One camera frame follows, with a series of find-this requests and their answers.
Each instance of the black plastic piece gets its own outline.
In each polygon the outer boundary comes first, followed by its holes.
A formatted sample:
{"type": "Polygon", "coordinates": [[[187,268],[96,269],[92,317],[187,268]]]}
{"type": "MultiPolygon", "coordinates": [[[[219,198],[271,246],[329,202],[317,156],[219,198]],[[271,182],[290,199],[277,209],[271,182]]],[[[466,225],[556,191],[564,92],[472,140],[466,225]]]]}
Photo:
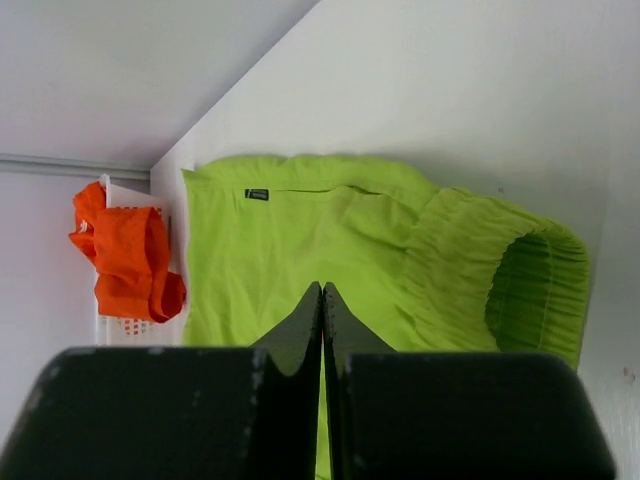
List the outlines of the black plastic piece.
{"type": "Polygon", "coordinates": [[[264,384],[250,478],[315,476],[322,359],[322,289],[313,283],[295,310],[258,340],[279,375],[264,384]]]}
{"type": "Polygon", "coordinates": [[[67,350],[33,387],[0,478],[244,478],[274,370],[264,350],[67,350]]]}
{"type": "Polygon", "coordinates": [[[324,289],[324,361],[333,480],[349,479],[353,458],[343,375],[354,353],[388,354],[394,350],[362,324],[332,283],[324,289]]]}
{"type": "Polygon", "coordinates": [[[552,355],[353,355],[341,387],[342,478],[615,478],[581,383],[552,355]]]}

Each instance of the basket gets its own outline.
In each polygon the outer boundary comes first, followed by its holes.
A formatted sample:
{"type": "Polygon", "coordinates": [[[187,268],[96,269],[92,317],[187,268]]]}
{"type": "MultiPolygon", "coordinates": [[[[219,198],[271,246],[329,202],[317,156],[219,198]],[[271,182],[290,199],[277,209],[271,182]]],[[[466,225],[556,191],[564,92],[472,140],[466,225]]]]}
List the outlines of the basket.
{"type": "MultiPolygon", "coordinates": [[[[169,231],[169,211],[164,200],[113,185],[108,175],[100,177],[100,184],[106,190],[107,208],[154,207],[160,213],[167,232],[169,231]]],[[[100,315],[97,301],[95,318],[97,345],[178,345],[184,325],[181,315],[163,324],[135,318],[100,315]]]]}

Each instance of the fabric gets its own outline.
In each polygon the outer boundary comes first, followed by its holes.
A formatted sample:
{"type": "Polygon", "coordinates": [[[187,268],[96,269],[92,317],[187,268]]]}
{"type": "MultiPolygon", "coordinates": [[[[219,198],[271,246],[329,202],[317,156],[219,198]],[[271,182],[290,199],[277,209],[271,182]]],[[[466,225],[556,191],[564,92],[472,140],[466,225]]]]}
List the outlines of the fabric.
{"type": "Polygon", "coordinates": [[[186,291],[169,272],[169,242],[154,208],[106,208],[104,189],[88,185],[73,199],[71,241],[98,272],[98,312],[164,323],[182,309],[186,291]]]}
{"type": "MultiPolygon", "coordinates": [[[[184,179],[186,344],[250,345],[317,280],[399,351],[540,351],[577,365],[589,259],[553,220],[376,157],[235,157],[184,179]]],[[[317,475],[329,478],[323,391],[320,402],[317,475]]]]}

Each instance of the orange cloth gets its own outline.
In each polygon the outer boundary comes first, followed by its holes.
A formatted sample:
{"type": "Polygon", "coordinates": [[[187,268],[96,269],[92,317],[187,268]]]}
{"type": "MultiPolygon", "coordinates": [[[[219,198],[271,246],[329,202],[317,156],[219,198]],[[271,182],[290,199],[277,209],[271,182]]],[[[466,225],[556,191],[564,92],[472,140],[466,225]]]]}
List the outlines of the orange cloth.
{"type": "Polygon", "coordinates": [[[104,189],[88,185],[73,199],[71,241],[98,271],[95,294],[101,315],[164,323],[182,309],[186,290],[169,272],[169,242],[151,207],[106,208],[104,189]]]}

